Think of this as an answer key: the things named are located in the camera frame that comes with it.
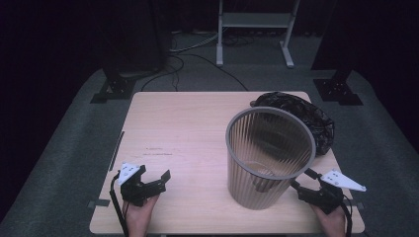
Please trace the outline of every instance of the black bag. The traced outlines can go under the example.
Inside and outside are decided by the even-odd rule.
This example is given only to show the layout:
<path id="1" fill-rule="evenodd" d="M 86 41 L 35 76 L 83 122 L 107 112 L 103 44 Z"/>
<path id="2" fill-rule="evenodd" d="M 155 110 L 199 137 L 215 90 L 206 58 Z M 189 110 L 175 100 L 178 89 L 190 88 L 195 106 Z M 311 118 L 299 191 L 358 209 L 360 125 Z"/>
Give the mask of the black bag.
<path id="1" fill-rule="evenodd" d="M 333 144 L 334 121 L 308 101 L 282 92 L 271 92 L 251 102 L 252 107 L 274 107 L 299 118 L 311 131 L 316 155 L 325 155 Z"/>

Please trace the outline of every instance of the cable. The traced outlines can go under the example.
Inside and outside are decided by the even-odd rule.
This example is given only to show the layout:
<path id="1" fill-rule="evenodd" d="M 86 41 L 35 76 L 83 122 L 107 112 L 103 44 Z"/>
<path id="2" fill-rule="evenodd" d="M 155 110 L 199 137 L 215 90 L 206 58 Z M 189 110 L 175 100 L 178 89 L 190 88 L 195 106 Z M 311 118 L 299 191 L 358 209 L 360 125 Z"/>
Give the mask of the cable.
<path id="1" fill-rule="evenodd" d="M 118 199 L 117 199 L 117 195 L 115 194 L 115 190 L 114 190 L 114 182 L 115 180 L 120 176 L 120 171 L 118 171 L 118 173 L 114 176 L 114 178 L 111 181 L 111 190 L 109 191 L 109 194 L 111 196 L 111 200 L 112 203 L 114 205 L 115 211 L 117 212 L 118 215 L 118 220 L 120 221 L 120 225 L 123 228 L 123 232 L 124 235 L 127 237 L 128 236 L 128 228 L 126 225 L 126 220 L 121 212 L 121 207 L 120 204 L 118 203 Z"/>
<path id="2" fill-rule="evenodd" d="M 182 63 L 181 66 L 178 69 L 175 69 L 174 67 L 171 66 L 173 69 L 175 69 L 175 71 L 168 72 L 168 73 L 165 73 L 165 74 L 161 74 L 161 75 L 158 75 L 158 76 L 155 76 L 155 77 L 149 79 L 147 82 L 144 83 L 144 85 L 142 85 L 141 90 L 140 90 L 141 92 L 144 91 L 145 86 L 147 86 L 150 82 L 154 81 L 155 79 L 158 79 L 160 77 L 164 77 L 164 76 L 167 76 L 167 75 L 172 75 L 174 73 L 178 73 L 180 70 L 183 69 L 185 63 L 184 63 L 184 60 L 182 60 L 182 58 L 179 58 L 179 57 L 173 56 L 173 55 L 170 55 L 170 57 L 174 57 L 174 58 L 179 59 L 181 61 L 181 63 Z"/>
<path id="3" fill-rule="evenodd" d="M 126 219 L 126 214 L 128 213 L 128 207 L 129 207 L 130 202 L 127 201 L 126 202 L 126 211 L 124 212 L 124 219 Z"/>
<path id="4" fill-rule="evenodd" d="M 346 195 L 343 195 L 343 197 L 348 201 L 349 207 L 351 207 L 350 208 L 350 215 L 352 217 L 352 203 L 351 203 L 351 200 L 348 197 L 346 197 Z"/>
<path id="5" fill-rule="evenodd" d="M 248 37 L 248 38 L 250 38 L 250 40 L 247 40 L 246 37 L 240 36 L 238 34 L 236 34 L 235 36 L 227 36 L 222 41 L 222 44 L 225 46 L 230 46 L 230 47 L 240 47 L 240 46 L 246 46 L 255 42 L 255 39 L 253 37 Z"/>
<path id="6" fill-rule="evenodd" d="M 227 72 L 227 71 L 225 71 L 224 69 L 222 69 L 222 68 L 220 68 L 220 67 L 218 67 L 216 64 L 214 64 L 213 62 L 211 62 L 211 61 L 209 61 L 208 59 L 206 59 L 206 58 L 204 58 L 204 57 L 202 57 L 202 56 L 199 56 L 199 55 L 196 55 L 196 54 L 178 54 L 179 56 L 195 56 L 195 57 L 198 57 L 198 58 L 200 58 L 200 59 L 203 59 L 203 60 L 205 60 L 205 61 L 207 61 L 209 64 L 211 64 L 212 66 L 214 66 L 216 69 L 218 69 L 218 70 L 220 70 L 220 71 L 222 71 L 222 72 L 224 72 L 225 74 L 227 74 L 227 75 L 229 75 L 230 77 L 232 77 L 234 80 L 236 80 L 242 87 L 243 87 L 243 89 L 245 90 L 245 91 L 249 91 L 249 89 L 247 89 L 247 87 L 237 78 L 237 77 L 235 77 L 235 76 L 233 76 L 231 73 L 229 73 L 229 72 Z"/>
<path id="7" fill-rule="evenodd" d="M 193 31 L 193 32 L 190 32 L 188 34 L 193 35 L 193 36 L 197 36 L 197 37 L 202 37 L 202 38 L 211 38 L 211 37 L 213 37 L 214 34 L 217 34 L 217 32 Z"/>
<path id="8" fill-rule="evenodd" d="M 349 212 L 348 207 L 344 202 L 341 203 L 341 207 L 343 211 L 345 212 L 346 219 L 348 221 L 348 224 L 346 225 L 346 236 L 351 237 L 352 235 L 352 213 Z"/>
<path id="9" fill-rule="evenodd" d="M 170 52 L 183 52 L 183 51 L 186 51 L 186 50 L 189 50 L 189 49 L 192 49 L 192 48 L 196 48 L 196 47 L 205 45 L 205 44 L 215 40 L 217 37 L 218 37 L 218 34 L 215 34 L 214 36 L 210 37 L 209 39 L 205 39 L 204 41 L 201 41 L 201 42 L 199 42 L 197 44 L 194 44 L 192 46 L 188 46 L 188 47 L 180 48 L 180 49 L 170 49 L 169 51 Z"/>
<path id="10" fill-rule="evenodd" d="M 177 72 L 177 69 L 174 66 L 172 66 L 172 65 L 168 65 L 168 66 L 170 66 L 175 72 L 177 80 L 176 80 L 176 84 L 175 84 L 175 79 L 174 79 L 174 77 L 172 78 L 172 86 L 173 86 L 173 88 L 175 88 L 175 91 L 178 92 L 178 85 L 179 85 L 179 81 L 180 81 L 179 74 Z"/>
<path id="11" fill-rule="evenodd" d="M 138 74 L 138 73 L 135 73 L 135 72 L 132 72 L 132 73 L 130 73 L 130 74 L 132 74 L 132 75 L 130 75 L 130 76 L 124 76 L 124 75 L 121 75 L 123 78 L 125 78 L 127 81 L 138 81 L 138 80 L 141 80 L 141 79 L 143 79 L 143 78 L 146 78 L 146 77 L 150 77 L 150 76 L 153 76 L 153 75 L 156 75 L 156 74 L 158 74 L 160 72 L 160 70 L 155 70 L 155 71 L 147 71 L 146 73 L 144 73 L 144 74 Z"/>
<path id="12" fill-rule="evenodd" d="M 176 48 L 178 46 L 178 42 L 176 41 L 176 39 L 174 37 L 172 37 L 172 48 Z"/>

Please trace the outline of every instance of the human hand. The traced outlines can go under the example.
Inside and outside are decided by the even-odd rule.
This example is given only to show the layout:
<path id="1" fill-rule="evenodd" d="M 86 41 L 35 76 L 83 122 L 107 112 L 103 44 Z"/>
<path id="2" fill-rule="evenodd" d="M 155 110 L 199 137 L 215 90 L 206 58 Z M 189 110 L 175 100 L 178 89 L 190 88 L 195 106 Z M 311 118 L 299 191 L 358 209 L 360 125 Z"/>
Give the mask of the human hand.
<path id="1" fill-rule="evenodd" d="M 143 206 L 136 206 L 124 201 L 123 214 L 126 217 L 126 226 L 129 237 L 145 237 L 151 213 L 160 196 L 154 196 L 144 202 Z"/>
<path id="2" fill-rule="evenodd" d="M 345 212 L 341 206 L 338 206 L 329 214 L 325 214 L 320 207 L 310 205 L 314 213 L 320 221 L 323 232 L 328 237 L 344 237 L 345 236 Z"/>

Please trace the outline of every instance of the metal shelf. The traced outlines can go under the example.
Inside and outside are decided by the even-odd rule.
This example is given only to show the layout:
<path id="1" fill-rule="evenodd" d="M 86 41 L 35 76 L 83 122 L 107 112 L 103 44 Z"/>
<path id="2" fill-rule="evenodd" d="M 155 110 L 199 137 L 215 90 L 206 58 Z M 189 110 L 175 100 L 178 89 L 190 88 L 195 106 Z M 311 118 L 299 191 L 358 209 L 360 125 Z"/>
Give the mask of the metal shelf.
<path id="1" fill-rule="evenodd" d="M 233 28 L 287 28 L 291 13 L 223 13 L 222 26 Z"/>
<path id="2" fill-rule="evenodd" d="M 288 68 L 294 68 L 288 44 L 293 31 L 296 11 L 300 0 L 294 0 L 290 13 L 224 13 L 223 0 L 219 0 L 218 43 L 216 45 L 216 65 L 223 65 L 222 33 L 224 28 L 284 28 L 287 29 L 285 40 L 280 41 L 281 51 Z"/>

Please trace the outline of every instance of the mesh wastebasket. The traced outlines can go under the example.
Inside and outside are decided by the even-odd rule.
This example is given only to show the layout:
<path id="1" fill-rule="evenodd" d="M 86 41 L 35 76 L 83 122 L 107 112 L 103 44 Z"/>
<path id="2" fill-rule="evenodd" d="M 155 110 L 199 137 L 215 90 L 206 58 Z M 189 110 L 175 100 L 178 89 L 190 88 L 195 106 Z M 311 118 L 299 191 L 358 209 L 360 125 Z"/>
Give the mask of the mesh wastebasket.
<path id="1" fill-rule="evenodd" d="M 274 204 L 315 156 L 314 139 L 305 124 L 276 108 L 239 113 L 225 137 L 228 189 L 239 204 L 250 209 Z"/>

